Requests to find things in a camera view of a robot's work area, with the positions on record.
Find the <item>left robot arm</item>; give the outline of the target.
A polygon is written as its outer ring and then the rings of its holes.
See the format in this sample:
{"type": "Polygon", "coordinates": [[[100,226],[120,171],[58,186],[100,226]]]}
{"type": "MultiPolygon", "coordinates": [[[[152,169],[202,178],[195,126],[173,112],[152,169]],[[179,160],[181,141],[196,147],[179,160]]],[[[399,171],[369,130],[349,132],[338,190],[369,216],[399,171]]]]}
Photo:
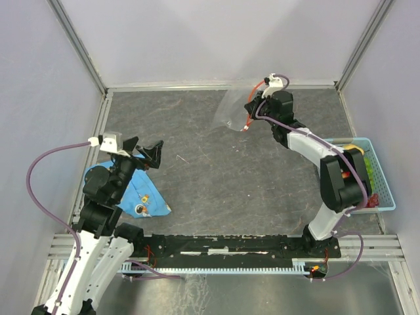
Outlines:
{"type": "Polygon", "coordinates": [[[83,207],[73,226],[48,211],[31,187],[34,167],[48,155],[70,147],[49,150],[30,165],[26,187],[34,204],[74,238],[72,252],[52,295],[47,302],[34,307],[33,314],[96,314],[104,292],[121,265],[131,255],[137,256],[144,251],[143,230],[118,223],[123,212],[119,204],[135,171],[159,168],[163,141],[148,147],[139,146],[137,142],[136,136],[121,140],[119,133],[109,132],[76,145],[78,148],[99,148],[110,155],[112,165],[109,168],[95,166],[87,171],[83,207]]]}

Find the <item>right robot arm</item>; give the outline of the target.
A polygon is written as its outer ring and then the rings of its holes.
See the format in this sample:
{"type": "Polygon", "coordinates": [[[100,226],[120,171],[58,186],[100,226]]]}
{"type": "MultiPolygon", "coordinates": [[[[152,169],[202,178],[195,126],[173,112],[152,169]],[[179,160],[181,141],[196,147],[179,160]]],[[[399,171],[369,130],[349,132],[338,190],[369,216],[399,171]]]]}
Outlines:
{"type": "Polygon", "coordinates": [[[372,193],[364,155],[344,149],[315,135],[295,118],[293,95],[277,91],[257,96],[244,106],[253,120],[271,126],[276,142],[312,162],[319,171],[321,207],[308,223],[301,240],[302,251],[315,257],[329,245],[345,216],[364,208],[372,193]]]}

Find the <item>clear zip top bag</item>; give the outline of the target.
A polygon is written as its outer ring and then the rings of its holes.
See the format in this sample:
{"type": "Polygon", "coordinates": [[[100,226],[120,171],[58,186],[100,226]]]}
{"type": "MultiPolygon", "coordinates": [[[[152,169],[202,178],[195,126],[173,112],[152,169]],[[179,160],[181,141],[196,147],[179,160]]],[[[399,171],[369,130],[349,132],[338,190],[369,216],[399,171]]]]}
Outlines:
{"type": "Polygon", "coordinates": [[[234,85],[224,94],[211,123],[211,128],[226,127],[233,131],[245,132],[252,119],[244,106],[251,102],[257,92],[265,86],[264,80],[256,85],[234,85]]]}

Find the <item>light blue plastic basket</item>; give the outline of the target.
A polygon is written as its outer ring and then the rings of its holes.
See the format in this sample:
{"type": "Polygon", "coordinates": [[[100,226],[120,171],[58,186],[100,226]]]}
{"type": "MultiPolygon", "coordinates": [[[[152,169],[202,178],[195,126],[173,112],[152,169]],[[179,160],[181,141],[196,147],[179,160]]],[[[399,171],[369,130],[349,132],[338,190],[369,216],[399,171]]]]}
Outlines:
{"type": "Polygon", "coordinates": [[[379,206],[375,208],[364,208],[359,210],[360,213],[374,213],[383,211],[393,211],[396,209],[396,204],[392,196],[392,192],[386,180],[385,174],[382,170],[381,164],[369,138],[355,137],[355,138],[326,138],[325,141],[330,142],[336,146],[343,147],[346,144],[355,144],[364,150],[364,157],[370,159],[374,170],[375,189],[372,194],[379,195],[379,206]]]}

